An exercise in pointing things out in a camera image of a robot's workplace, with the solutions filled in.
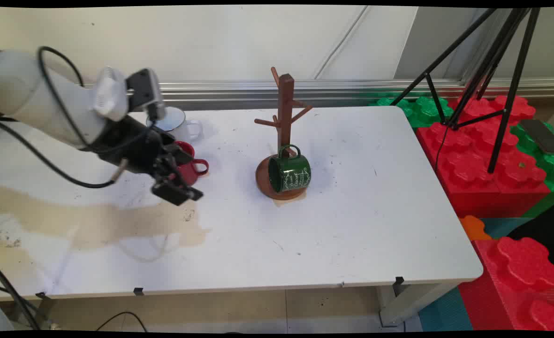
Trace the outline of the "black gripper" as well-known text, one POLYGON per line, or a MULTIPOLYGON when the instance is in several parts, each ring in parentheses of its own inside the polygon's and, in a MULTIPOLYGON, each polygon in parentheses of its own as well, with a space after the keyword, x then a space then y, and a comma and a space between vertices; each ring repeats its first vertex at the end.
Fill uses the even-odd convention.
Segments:
POLYGON ((155 183, 151 192, 180 206, 201 199, 204 193, 187 184, 178 171, 178 166, 194 158, 174 141, 172 135, 159 128, 149 129, 136 119, 125 117, 119 122, 108 122, 91 146, 101 160, 118 166, 126 159, 127 171, 152 176, 155 183))

